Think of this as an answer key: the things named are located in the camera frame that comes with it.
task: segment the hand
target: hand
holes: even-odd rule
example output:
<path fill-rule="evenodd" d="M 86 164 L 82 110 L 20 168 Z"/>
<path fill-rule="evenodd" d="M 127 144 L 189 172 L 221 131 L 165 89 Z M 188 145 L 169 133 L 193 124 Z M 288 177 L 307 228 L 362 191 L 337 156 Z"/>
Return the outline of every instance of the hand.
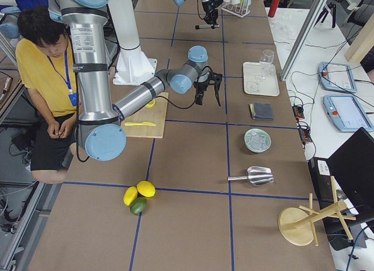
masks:
<path fill-rule="evenodd" d="M 57 121 L 52 121 L 48 123 L 47 132 L 51 138 L 58 138 L 58 129 L 60 128 L 60 124 Z"/>
<path fill-rule="evenodd" d="M 66 138 L 72 132 L 75 124 L 75 116 L 73 115 L 69 119 L 65 120 L 58 131 L 59 138 Z"/>

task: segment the lanyard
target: lanyard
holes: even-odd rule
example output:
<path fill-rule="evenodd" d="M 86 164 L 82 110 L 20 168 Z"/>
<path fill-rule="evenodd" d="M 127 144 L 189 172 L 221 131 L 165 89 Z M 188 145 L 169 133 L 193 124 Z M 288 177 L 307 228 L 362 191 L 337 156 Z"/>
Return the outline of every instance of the lanyard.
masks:
<path fill-rule="evenodd" d="M 65 81 L 66 85 L 68 86 L 70 94 L 72 94 L 72 89 L 71 89 L 71 84 L 70 84 L 70 77 L 69 77 L 69 65 L 68 65 L 68 51 L 67 51 L 67 49 L 65 49 L 65 53 L 64 53 L 66 79 L 56 70 L 56 67 L 54 66 L 51 58 L 49 56 L 47 56 L 47 58 L 48 58 L 49 62 L 51 63 L 54 71 L 57 72 L 59 74 L 59 76 L 63 78 L 63 80 Z"/>

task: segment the green bowl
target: green bowl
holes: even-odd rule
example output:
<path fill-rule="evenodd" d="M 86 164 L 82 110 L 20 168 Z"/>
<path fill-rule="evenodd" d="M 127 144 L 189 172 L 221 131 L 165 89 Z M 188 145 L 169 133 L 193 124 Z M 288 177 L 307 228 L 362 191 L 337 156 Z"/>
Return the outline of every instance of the green bowl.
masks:
<path fill-rule="evenodd" d="M 261 153 L 271 145 L 271 139 L 267 132 L 261 129 L 250 129 L 244 134 L 245 146 L 252 152 Z"/>

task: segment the lime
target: lime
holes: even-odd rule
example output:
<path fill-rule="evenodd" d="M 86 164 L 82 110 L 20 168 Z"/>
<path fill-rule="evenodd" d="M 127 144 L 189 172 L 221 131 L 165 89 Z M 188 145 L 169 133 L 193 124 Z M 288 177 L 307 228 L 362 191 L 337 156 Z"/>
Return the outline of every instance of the lime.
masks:
<path fill-rule="evenodd" d="M 138 192 L 144 197 L 152 197 L 156 194 L 154 185 L 146 180 L 142 180 L 136 185 Z"/>
<path fill-rule="evenodd" d="M 125 205 L 129 206 L 131 203 L 138 197 L 138 190 L 135 186 L 129 187 L 124 195 L 123 195 L 123 202 Z"/>
<path fill-rule="evenodd" d="M 147 207 L 147 199 L 138 197 L 130 205 L 130 211 L 132 214 L 140 214 Z"/>

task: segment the wine glass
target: wine glass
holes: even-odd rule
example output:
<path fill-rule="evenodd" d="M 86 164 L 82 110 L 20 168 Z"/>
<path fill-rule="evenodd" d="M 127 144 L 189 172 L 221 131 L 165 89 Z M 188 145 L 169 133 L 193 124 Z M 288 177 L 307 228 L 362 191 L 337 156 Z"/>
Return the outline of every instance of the wine glass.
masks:
<path fill-rule="evenodd" d="M 266 49 L 259 59 L 259 63 L 261 65 L 261 74 L 257 75 L 256 78 L 258 80 L 265 80 L 265 70 L 273 63 L 274 60 L 274 52 L 271 50 Z"/>

